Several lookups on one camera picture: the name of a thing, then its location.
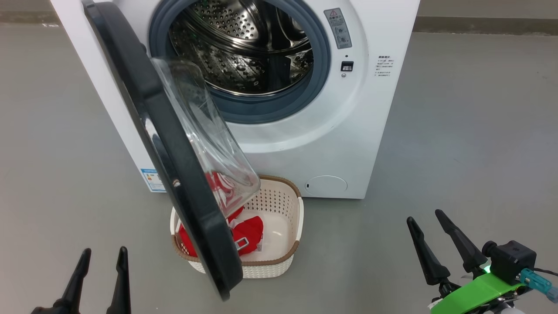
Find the cable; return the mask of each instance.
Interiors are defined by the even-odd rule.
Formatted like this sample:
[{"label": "cable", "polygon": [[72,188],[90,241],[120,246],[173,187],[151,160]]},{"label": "cable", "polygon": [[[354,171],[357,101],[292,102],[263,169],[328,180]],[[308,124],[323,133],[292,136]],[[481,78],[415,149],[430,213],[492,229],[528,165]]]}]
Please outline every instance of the cable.
[{"label": "cable", "polygon": [[558,273],[552,272],[552,271],[550,271],[550,270],[540,269],[540,268],[533,268],[533,270],[536,271],[536,272],[541,272],[541,273],[545,273],[545,274],[551,274],[551,275],[554,275],[554,276],[557,276],[557,277],[558,277]]}]

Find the teal connector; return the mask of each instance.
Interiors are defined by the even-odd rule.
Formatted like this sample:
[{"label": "teal connector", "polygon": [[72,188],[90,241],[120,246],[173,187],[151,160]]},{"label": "teal connector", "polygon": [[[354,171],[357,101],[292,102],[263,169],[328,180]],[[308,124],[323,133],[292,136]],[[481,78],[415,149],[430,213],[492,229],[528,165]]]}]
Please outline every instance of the teal connector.
[{"label": "teal connector", "polygon": [[550,280],[537,275],[531,269],[522,270],[519,281],[531,289],[542,292],[553,303],[558,303],[558,288],[553,287]]}]

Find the laundry basket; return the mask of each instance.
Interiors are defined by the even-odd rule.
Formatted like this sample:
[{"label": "laundry basket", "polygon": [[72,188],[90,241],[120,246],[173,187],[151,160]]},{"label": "laundry basket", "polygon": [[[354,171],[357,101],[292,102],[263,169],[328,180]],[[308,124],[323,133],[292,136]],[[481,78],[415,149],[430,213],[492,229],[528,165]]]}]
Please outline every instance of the laundry basket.
[{"label": "laundry basket", "polygon": [[[304,221],[304,204],[299,190],[289,180],[260,175],[261,188],[237,217],[239,220],[259,216],[263,221],[261,251],[242,255],[244,278],[272,278],[291,266],[299,246]],[[199,258],[192,257],[178,235],[180,219],[171,212],[170,231],[176,252],[197,271],[205,273]]]}]

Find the front-loading washing machine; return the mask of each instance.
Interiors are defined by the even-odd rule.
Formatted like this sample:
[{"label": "front-loading washing machine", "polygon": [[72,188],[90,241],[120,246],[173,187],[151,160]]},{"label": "front-loading washing machine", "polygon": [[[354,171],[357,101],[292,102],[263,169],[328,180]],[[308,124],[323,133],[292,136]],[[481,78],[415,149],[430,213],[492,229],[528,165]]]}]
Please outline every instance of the front-loading washing machine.
[{"label": "front-loading washing machine", "polygon": [[[128,87],[113,75],[115,61],[84,13],[93,4],[51,1],[147,186],[164,192],[136,130],[141,117],[127,110]],[[131,26],[138,53],[200,68],[257,173],[286,178],[307,197],[364,198],[419,0],[114,4],[118,13],[103,23]]]}]

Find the gray floor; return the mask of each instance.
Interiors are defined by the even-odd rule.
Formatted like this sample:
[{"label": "gray floor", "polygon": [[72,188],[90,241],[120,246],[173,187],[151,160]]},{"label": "gray floor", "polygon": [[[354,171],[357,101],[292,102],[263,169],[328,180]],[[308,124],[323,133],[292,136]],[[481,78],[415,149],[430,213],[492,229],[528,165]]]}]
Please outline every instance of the gray floor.
[{"label": "gray floor", "polygon": [[[147,191],[60,28],[0,27],[0,303],[49,306],[93,249],[81,312],[104,313],[118,248],[133,313],[427,313],[405,218],[464,275],[442,208],[479,246],[518,240],[557,270],[558,38],[414,34],[367,198],[306,199],[291,269],[221,303],[170,245],[170,201]],[[558,313],[531,293],[529,313]]]}]

